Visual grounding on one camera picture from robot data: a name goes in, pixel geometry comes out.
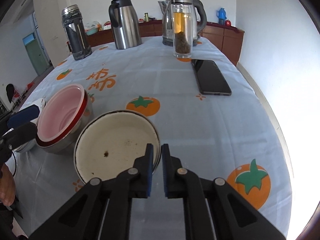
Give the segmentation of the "person's left hand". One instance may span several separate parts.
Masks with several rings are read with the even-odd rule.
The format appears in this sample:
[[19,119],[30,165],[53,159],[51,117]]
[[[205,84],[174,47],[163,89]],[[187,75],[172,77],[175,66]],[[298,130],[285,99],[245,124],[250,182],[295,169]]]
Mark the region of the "person's left hand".
[[1,171],[3,176],[0,183],[0,199],[5,206],[11,206],[15,200],[15,181],[6,164],[3,164]]

